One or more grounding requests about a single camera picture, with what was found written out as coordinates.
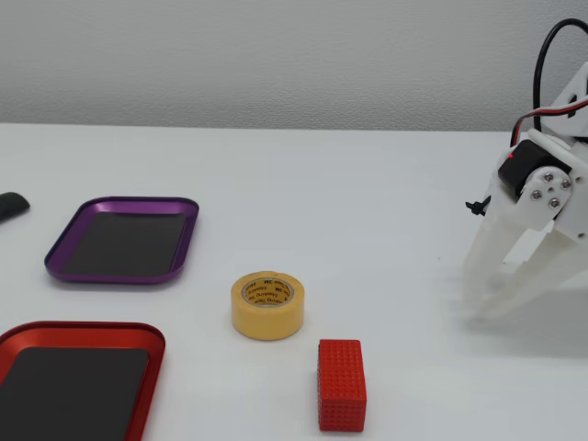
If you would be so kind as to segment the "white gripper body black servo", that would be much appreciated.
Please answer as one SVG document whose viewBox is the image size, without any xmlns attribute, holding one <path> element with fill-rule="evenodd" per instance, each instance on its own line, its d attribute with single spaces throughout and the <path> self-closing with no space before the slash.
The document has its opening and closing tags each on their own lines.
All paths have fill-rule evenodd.
<svg viewBox="0 0 588 441">
<path fill-rule="evenodd" d="M 531 130 L 492 171 L 489 205 L 567 205 L 587 180 L 587 139 Z"/>
</svg>

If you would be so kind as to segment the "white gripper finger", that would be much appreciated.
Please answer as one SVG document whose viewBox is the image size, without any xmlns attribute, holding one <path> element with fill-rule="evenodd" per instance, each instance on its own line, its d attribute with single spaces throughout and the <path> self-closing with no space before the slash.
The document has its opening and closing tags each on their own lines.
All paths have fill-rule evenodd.
<svg viewBox="0 0 588 441">
<path fill-rule="evenodd" d="M 487 197 L 469 207 L 483 214 L 481 226 L 465 259 L 463 293 L 483 318 L 498 318 L 554 287 L 554 250 L 547 235 L 536 251 L 498 290 L 491 281 L 504 258 L 528 230 L 542 231 L 554 218 L 549 205 L 489 205 Z"/>
<path fill-rule="evenodd" d="M 492 288 L 504 258 L 528 231 L 548 225 L 537 249 L 505 282 Z M 476 234 L 476 312 L 497 318 L 587 269 L 587 193 L 555 166 L 534 171 L 514 198 L 498 177 L 491 180 L 489 203 Z"/>
</svg>

